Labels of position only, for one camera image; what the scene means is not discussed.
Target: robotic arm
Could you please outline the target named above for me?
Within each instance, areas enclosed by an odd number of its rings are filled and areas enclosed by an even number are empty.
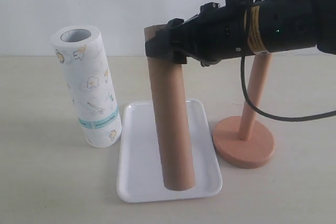
[[[210,66],[224,59],[317,46],[336,54],[333,0],[225,0],[207,3],[184,21],[173,19],[146,42],[148,57],[187,57]]]

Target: plastic tray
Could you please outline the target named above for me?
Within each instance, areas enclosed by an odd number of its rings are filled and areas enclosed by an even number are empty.
[[[163,185],[152,102],[126,106],[121,136],[117,192],[126,202],[151,202],[210,197],[223,180],[202,103],[187,100],[196,185],[170,191]]]

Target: teal stripe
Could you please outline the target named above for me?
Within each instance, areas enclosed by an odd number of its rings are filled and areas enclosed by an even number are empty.
[[[85,121],[82,119],[78,119],[79,123],[87,129],[101,129],[104,128],[105,126],[109,125],[110,123],[112,123],[119,114],[119,110],[118,108],[116,108],[116,110],[107,118],[100,120],[100,121],[95,121],[95,122],[89,122],[89,121]]]

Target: white wall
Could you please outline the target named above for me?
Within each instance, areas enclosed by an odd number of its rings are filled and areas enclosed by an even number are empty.
[[[50,37],[68,25],[97,26],[109,56],[143,55],[143,28],[189,18],[223,0],[0,0],[0,56],[52,55]]]

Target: round base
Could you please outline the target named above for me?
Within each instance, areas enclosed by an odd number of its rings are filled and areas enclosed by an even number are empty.
[[[215,148],[222,159],[239,168],[253,169],[266,165],[274,152],[272,133],[255,121],[251,137],[243,141],[238,137],[241,116],[220,121],[214,128]]]

